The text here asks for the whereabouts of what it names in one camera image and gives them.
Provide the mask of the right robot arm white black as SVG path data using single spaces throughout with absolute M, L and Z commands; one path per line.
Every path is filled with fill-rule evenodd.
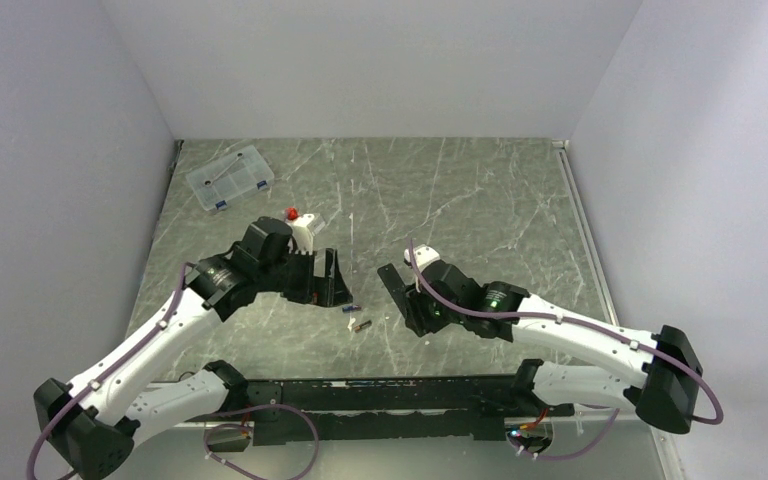
M 631 410 L 674 434 L 687 434 L 702 420 L 695 407 L 703 369 L 684 331 L 669 325 L 657 333 L 613 326 L 507 282 L 480 285 L 442 260 L 420 272 L 406 282 L 392 264 L 378 270 L 416 335 L 457 325 L 481 338 L 535 344 L 578 359 L 573 366 L 523 361 L 510 391 L 520 413 L 566 404 Z

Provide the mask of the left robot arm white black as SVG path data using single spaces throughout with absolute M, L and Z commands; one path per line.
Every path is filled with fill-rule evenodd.
M 44 445 L 56 450 L 73 475 L 103 479 L 137 446 L 181 422 L 201 416 L 232 420 L 271 408 L 221 360 L 158 389 L 151 383 L 261 293 L 325 308 L 351 303 L 334 249 L 323 252 L 323 274 L 315 272 L 315 241 L 324 226 L 316 214 L 257 219 L 226 251 L 185 263 L 165 303 L 103 359 L 69 381 L 43 382 L 33 396 L 40 435 L 26 477 L 34 477 Z

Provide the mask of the black gold AAA battery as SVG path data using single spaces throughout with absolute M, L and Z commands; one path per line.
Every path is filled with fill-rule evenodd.
M 364 321 L 364 322 L 362 322 L 360 324 L 354 325 L 352 327 L 352 331 L 357 333 L 357 332 L 360 332 L 360 331 L 363 331 L 363 330 L 369 328 L 371 325 L 372 325 L 372 321 L 371 320 L 367 320 L 367 321 Z

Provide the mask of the clear plastic organizer box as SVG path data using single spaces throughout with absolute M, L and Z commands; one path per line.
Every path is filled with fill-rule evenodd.
M 257 148 L 248 145 L 189 172 L 185 178 L 205 211 L 219 211 L 268 190 L 275 175 Z

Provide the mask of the aluminium side rail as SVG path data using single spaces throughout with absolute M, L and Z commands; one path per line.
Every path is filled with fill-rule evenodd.
M 619 326 L 620 321 L 609 289 L 607 277 L 602 267 L 601 259 L 599 258 L 595 238 L 590 228 L 590 223 L 572 171 L 572 165 L 568 155 L 569 141 L 553 139 L 551 144 L 553 154 L 557 159 L 561 175 L 573 205 L 574 216 L 578 225 L 579 234 L 584 244 L 586 257 L 592 270 L 603 313 L 609 323 L 614 326 Z

